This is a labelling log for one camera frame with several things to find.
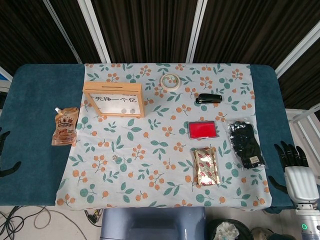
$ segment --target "food package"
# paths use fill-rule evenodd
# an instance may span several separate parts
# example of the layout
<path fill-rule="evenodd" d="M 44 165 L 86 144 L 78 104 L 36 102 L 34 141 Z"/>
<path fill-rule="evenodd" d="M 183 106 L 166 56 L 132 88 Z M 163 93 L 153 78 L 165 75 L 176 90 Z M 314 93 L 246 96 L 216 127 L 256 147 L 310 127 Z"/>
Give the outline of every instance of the food package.
<path fill-rule="evenodd" d="M 76 123 L 78 120 L 79 109 L 69 107 L 60 110 L 56 107 L 55 131 L 52 136 L 53 146 L 74 144 L 77 142 Z"/>
<path fill-rule="evenodd" d="M 194 152 L 197 184 L 202 186 L 220 183 L 216 152 L 212 148 L 196 149 Z"/>

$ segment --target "table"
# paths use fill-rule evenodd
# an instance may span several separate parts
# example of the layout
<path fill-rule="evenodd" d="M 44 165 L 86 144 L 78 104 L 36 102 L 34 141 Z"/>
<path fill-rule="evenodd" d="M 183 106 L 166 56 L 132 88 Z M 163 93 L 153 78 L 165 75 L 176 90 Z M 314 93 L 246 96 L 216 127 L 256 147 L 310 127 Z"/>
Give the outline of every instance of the table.
<path fill-rule="evenodd" d="M 273 151 L 273 144 L 280 140 L 290 143 L 292 139 L 279 85 L 274 71 L 268 66 L 251 65 L 251 74 L 255 103 L 259 106 L 256 109 L 257 128 L 268 165 L 267 174 L 276 175 L 284 183 L 281 165 L 274 161 L 277 154 Z M 10 167 L 16 160 L 22 160 L 22 165 L 16 175 L 1 179 L 3 194 L 0 204 L 55 204 L 70 147 L 54 147 L 50 144 L 55 128 L 52 109 L 56 106 L 80 107 L 82 93 L 76 89 L 82 88 L 83 76 L 84 66 L 76 64 L 29 64 L 17 71 L 0 119 L 3 130 L 12 131 L 4 146 L 2 167 Z M 42 121 L 37 120 L 39 114 L 42 115 Z M 272 206 L 290 204 L 286 195 L 272 186 L 269 188 Z"/>

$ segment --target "floral tablecloth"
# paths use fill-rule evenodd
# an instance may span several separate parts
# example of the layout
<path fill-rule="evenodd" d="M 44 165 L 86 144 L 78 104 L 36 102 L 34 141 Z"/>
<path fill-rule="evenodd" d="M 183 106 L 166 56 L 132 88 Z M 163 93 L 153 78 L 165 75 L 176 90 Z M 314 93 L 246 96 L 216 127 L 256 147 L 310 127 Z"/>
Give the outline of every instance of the floral tablecloth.
<path fill-rule="evenodd" d="M 180 77 L 177 91 L 159 85 L 166 73 Z M 259 141 L 250 65 L 86 64 L 84 81 L 142 83 L 146 116 L 100 117 L 82 95 L 77 143 L 56 194 L 58 206 L 258 210 L 271 205 L 264 167 L 242 169 L 225 127 L 227 119 L 250 117 Z M 220 94 L 223 102 L 198 105 L 200 93 Z M 218 137 L 189 139 L 187 121 L 199 120 L 215 120 Z M 210 146 L 216 149 L 221 183 L 199 186 L 191 150 Z"/>

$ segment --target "red ink pad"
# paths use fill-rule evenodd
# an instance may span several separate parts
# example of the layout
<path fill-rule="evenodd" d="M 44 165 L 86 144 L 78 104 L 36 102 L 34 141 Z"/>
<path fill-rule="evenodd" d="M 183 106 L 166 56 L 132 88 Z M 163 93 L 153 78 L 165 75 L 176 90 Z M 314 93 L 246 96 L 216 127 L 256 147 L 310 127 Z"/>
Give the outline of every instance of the red ink pad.
<path fill-rule="evenodd" d="M 191 139 L 209 139 L 217 136 L 214 121 L 190 121 L 188 128 Z"/>

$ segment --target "black curtain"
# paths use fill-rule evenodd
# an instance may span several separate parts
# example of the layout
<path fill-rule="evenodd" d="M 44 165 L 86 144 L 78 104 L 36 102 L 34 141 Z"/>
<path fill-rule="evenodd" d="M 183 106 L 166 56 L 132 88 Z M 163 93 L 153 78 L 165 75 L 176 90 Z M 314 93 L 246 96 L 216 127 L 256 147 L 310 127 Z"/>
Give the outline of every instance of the black curtain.
<path fill-rule="evenodd" d="M 0 66 L 77 63 L 42 0 L 1 0 Z"/>
<path fill-rule="evenodd" d="M 93 0 L 114 63 L 186 61 L 197 0 Z"/>
<path fill-rule="evenodd" d="M 77 0 L 50 0 L 83 63 L 101 63 Z"/>
<path fill-rule="evenodd" d="M 319 0 L 208 0 L 194 62 L 276 68 L 318 21 Z"/>
<path fill-rule="evenodd" d="M 309 109 L 320 103 L 320 39 L 280 78 L 285 107 Z"/>

